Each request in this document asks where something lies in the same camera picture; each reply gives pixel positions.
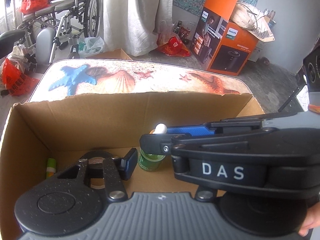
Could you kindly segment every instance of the white plastic bag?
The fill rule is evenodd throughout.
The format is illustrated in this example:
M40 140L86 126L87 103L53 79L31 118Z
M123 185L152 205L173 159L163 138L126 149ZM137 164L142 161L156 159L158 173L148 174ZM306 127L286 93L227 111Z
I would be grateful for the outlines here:
M101 37L79 38L79 55L81 58L94 56L103 52L104 41Z

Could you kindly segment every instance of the ribbed gray grip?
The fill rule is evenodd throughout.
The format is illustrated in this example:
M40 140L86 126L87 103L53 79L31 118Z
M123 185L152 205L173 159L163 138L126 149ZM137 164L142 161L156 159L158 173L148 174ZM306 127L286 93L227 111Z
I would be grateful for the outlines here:
M297 233L258 237L227 223L215 205L201 203L189 193L134 193L111 204L100 220L80 233L63 237L24 234L20 240L302 240Z

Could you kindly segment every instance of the black cable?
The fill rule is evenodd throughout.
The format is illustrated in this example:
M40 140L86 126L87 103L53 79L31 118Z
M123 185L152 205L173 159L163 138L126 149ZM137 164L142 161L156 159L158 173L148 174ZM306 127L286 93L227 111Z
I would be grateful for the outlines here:
M256 18L256 14L255 14L253 11L251 11L248 6L246 6L246 5L242 4L242 3L239 3L239 2L237 2L236 4L240 4L240 5L245 6L245 7L249 10L249 11L247 11L247 12L249 12L249 13L251 13L251 14L254 15L254 18L256 19L256 25L257 25L257 27L254 28L254 29L257 30L257 29L258 29L258 20L257 20L257 18Z

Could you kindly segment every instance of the green bottle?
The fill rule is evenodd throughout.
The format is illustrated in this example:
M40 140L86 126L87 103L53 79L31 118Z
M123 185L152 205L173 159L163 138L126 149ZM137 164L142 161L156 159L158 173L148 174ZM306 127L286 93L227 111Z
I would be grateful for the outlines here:
M158 124L153 132L153 134L161 133L167 133L167 127L163 123ZM164 157L165 155L149 154L140 149L138 164L140 168L145 171L155 171L161 164Z

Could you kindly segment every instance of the human hand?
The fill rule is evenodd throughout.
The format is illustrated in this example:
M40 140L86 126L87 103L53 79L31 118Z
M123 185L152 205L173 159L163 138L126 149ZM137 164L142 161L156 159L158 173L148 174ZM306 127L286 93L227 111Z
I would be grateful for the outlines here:
M299 234L306 236L309 229L320 226L320 202L308 209L307 216L300 228Z

